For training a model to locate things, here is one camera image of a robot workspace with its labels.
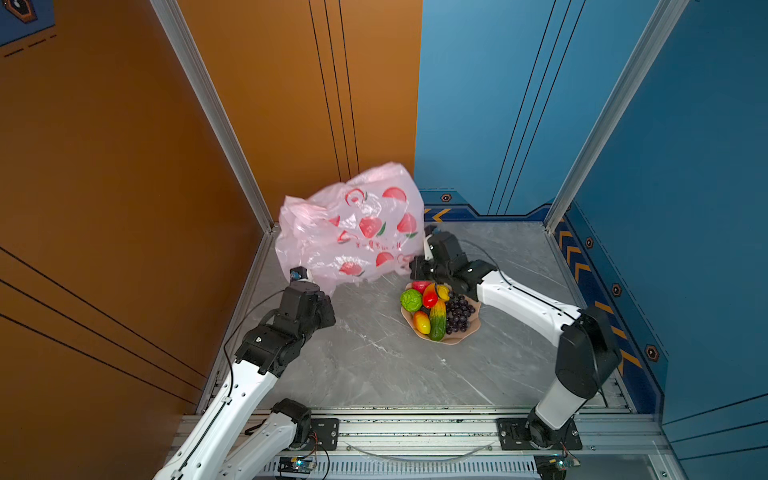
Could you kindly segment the yellow lemon fruit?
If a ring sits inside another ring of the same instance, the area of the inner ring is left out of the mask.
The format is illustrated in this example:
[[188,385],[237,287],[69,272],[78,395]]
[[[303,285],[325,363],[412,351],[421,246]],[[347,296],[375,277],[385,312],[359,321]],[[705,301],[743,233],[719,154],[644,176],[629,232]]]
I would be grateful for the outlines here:
[[438,285],[436,292],[440,300],[448,302],[451,299],[451,290],[448,286]]

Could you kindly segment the red yellow mango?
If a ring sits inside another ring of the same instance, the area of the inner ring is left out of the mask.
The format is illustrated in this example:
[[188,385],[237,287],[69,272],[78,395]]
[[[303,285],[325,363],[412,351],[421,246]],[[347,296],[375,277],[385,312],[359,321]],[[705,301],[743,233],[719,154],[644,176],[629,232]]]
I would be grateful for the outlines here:
[[436,284],[430,283],[422,293],[422,305],[425,308],[432,309],[439,300],[440,297],[437,293]]

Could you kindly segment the green yellow cucumber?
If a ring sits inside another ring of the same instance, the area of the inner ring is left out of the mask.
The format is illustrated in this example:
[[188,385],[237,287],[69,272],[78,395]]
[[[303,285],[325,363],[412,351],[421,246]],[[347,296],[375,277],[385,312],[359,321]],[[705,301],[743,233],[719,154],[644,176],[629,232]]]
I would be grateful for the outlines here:
[[439,300],[437,304],[430,309],[429,318],[431,321],[429,338],[432,341],[441,342],[446,335],[447,328],[447,311],[444,301]]

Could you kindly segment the pink printed plastic bag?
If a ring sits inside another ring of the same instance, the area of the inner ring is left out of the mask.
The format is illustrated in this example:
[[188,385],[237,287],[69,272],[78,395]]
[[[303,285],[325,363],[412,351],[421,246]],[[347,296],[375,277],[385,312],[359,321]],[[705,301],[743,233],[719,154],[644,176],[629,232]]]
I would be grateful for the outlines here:
[[368,169],[307,199],[287,196],[275,251],[282,273],[304,268],[331,294],[343,283],[410,273],[424,253],[424,202],[399,163]]

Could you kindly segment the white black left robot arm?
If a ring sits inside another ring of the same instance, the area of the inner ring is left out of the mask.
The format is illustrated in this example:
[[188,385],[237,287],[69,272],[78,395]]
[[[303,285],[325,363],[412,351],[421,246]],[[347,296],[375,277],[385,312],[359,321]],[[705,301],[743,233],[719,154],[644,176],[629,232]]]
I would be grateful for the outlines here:
[[282,451],[304,446],[310,436],[311,409],[290,399],[275,404],[244,443],[234,444],[312,335],[334,324],[331,298],[318,285],[291,282],[282,291],[280,306],[244,336],[212,405],[155,477],[253,479]]

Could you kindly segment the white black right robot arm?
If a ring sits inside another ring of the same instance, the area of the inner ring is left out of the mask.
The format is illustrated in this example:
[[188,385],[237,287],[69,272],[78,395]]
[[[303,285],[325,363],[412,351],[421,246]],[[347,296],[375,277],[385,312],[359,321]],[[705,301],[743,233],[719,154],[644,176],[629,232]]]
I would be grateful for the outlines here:
[[434,226],[425,229],[424,253],[410,268],[413,280],[434,280],[496,308],[557,348],[555,379],[529,413],[524,438],[535,449],[565,446],[576,413],[621,363],[606,312],[559,302],[512,280],[495,262],[470,260],[454,234]]

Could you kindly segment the dark purple grape bunch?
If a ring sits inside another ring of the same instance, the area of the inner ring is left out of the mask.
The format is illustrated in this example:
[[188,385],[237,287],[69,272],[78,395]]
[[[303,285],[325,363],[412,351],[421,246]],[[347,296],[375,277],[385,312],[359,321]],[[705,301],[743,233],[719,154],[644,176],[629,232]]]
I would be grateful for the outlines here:
[[464,333],[469,329],[470,317],[476,308],[466,296],[450,292],[446,305],[446,334]]

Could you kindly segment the orange yellow peach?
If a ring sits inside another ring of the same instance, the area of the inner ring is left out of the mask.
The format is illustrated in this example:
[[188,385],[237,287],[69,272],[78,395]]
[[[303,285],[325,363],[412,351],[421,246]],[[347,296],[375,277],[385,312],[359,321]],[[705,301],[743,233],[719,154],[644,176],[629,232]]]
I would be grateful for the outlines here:
[[412,316],[413,326],[421,335],[429,336],[431,332],[431,321],[429,315],[424,311],[417,311]]

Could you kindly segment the left green circuit board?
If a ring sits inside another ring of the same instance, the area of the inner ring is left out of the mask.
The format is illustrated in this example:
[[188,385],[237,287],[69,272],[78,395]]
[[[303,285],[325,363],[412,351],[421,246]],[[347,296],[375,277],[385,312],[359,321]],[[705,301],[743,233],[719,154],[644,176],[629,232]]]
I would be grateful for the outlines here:
[[283,476],[310,476],[317,468],[317,461],[313,457],[280,457],[277,466],[277,475]]

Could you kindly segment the right green circuit board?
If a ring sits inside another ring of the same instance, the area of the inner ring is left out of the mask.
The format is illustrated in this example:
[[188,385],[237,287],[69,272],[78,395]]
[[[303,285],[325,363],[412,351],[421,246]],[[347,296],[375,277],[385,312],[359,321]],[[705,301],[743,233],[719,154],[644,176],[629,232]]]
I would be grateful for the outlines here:
[[551,458],[548,465],[557,471],[567,471],[570,468],[578,467],[580,463],[572,456],[558,456]]

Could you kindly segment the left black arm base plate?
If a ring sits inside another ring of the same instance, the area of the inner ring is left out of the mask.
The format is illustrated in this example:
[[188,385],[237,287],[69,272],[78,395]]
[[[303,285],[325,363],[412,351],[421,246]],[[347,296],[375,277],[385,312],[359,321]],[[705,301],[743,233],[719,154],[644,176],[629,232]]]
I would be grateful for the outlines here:
[[318,448],[328,452],[336,451],[340,437],[340,419],[335,417],[312,417],[301,450],[310,451],[318,442]]

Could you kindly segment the aluminium front rail frame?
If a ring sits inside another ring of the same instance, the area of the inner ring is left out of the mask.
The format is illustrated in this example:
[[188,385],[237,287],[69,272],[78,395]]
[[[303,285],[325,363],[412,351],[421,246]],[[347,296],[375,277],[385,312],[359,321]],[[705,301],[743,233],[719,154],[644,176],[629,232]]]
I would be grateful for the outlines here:
[[[521,409],[316,410],[340,419],[336,451],[284,450],[257,479],[683,479],[661,427],[651,415],[587,408],[575,425],[583,449],[503,451],[495,421],[524,418]],[[548,465],[558,456],[580,463],[567,471]],[[280,457],[313,457],[308,477],[277,475]]]

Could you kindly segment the left aluminium corner post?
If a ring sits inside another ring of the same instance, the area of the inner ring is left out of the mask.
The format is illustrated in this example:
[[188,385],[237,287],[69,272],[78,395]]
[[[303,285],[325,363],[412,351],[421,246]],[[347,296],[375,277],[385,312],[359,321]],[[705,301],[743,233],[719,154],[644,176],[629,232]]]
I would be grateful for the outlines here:
[[271,234],[274,220],[179,3],[172,0],[151,0],[150,4],[254,216],[261,229]]

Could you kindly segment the aluminium corner post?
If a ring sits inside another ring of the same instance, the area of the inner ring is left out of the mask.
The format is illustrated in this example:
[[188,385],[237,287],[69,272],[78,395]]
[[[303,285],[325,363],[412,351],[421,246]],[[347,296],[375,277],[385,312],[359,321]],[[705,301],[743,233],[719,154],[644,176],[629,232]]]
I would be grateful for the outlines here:
[[659,1],[543,222],[552,234],[576,197],[626,109],[689,4]]
[[172,0],[151,0],[150,4],[254,216],[261,229],[271,234],[274,220],[179,3]]

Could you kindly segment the right aluminium corner post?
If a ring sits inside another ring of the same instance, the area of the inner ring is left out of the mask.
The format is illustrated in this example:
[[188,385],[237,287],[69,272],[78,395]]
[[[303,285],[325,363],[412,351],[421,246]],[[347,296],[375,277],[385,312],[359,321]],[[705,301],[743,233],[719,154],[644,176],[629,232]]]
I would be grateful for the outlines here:
[[689,4],[659,1],[543,222],[552,234],[576,197],[626,109]]

